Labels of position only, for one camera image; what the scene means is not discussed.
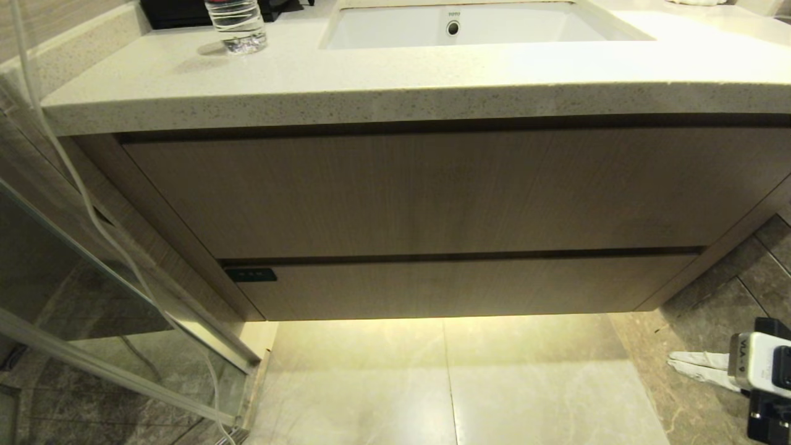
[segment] countertop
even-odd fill
[[[332,51],[320,49],[320,41],[336,4],[317,0],[267,24],[269,46],[254,55],[218,51],[209,28],[149,32],[47,95],[44,107],[62,135],[629,113],[791,114],[791,25],[738,6],[592,3],[656,40]]]

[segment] white cable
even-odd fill
[[[184,337],[187,339],[187,342],[195,346],[198,349],[200,356],[203,357],[203,359],[205,360],[206,366],[209,368],[209,374],[211,375],[212,385],[214,385],[214,411],[218,415],[214,419],[214,421],[217,423],[218,428],[220,428],[222,435],[225,437],[226,440],[228,440],[228,443],[230,443],[230,445],[237,445],[236,442],[233,441],[233,438],[228,434],[228,432],[225,431],[225,428],[222,427],[222,422],[219,418],[219,413],[220,413],[219,381],[217,379],[217,373],[214,371],[214,367],[212,366],[211,361],[209,360],[209,355],[206,352],[205,347],[202,344],[200,344],[196,339],[194,339],[192,336],[190,336],[188,333],[186,333],[184,329],[173,320],[170,314],[168,314],[162,309],[162,307],[159,305],[157,300],[153,297],[153,292],[151,291],[151,288],[146,282],[146,279],[143,278],[143,275],[140,272],[137,263],[134,262],[131,255],[107,232],[104,226],[102,226],[101,221],[97,217],[96,211],[93,209],[93,203],[91,202],[90,195],[88,194],[88,189],[85,187],[85,183],[82,181],[82,177],[80,177],[80,174],[78,173],[77,169],[74,168],[74,164],[71,162],[69,155],[66,153],[66,150],[63,149],[63,145],[61,145],[60,141],[58,141],[58,138],[55,136],[55,133],[52,131],[51,127],[49,126],[49,123],[47,122],[47,118],[46,116],[44,116],[44,111],[41,108],[41,103],[38,97],[38,93],[33,88],[33,82],[31,78],[30,66],[28,61],[28,45],[27,45],[27,37],[25,35],[25,23],[22,20],[21,10],[19,8],[19,1],[11,0],[10,4],[11,4],[11,15],[13,18],[13,29],[17,38],[17,50],[19,51],[19,60],[21,61],[21,65],[22,65],[22,77],[25,80],[24,84],[25,84],[25,88],[28,91],[28,97],[30,103],[33,107],[33,110],[36,112],[36,116],[38,117],[41,127],[44,130],[44,134],[47,136],[47,138],[50,140],[52,145],[55,147],[55,150],[58,152],[58,156],[63,161],[63,164],[66,166],[66,169],[69,170],[71,177],[74,179],[74,183],[77,185],[77,189],[79,190],[80,195],[82,195],[82,202],[85,205],[85,209],[88,212],[88,216],[91,219],[91,223],[93,223],[93,225],[99,231],[101,236],[105,240],[107,240],[107,242],[110,243],[110,245],[113,248],[115,248],[115,250],[118,251],[121,257],[127,263],[127,266],[129,266],[131,271],[134,273],[135,278],[137,278],[138,282],[142,286],[143,291],[146,293],[146,296],[149,298],[149,300],[154,305],[154,307],[156,307],[157,310],[159,310],[159,313],[162,315],[162,317],[165,318],[165,320],[171,325],[171,327],[174,328],[174,330],[182,333]]]

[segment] drawer front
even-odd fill
[[[791,130],[137,143],[216,258],[709,245],[791,173]]]
[[[238,283],[267,320],[634,310],[695,255],[273,267]]]

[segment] sink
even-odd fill
[[[587,2],[341,9],[326,49],[653,40]]]

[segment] plastic water bottle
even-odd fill
[[[267,46],[257,0],[205,0],[214,28],[233,54],[251,54]]]

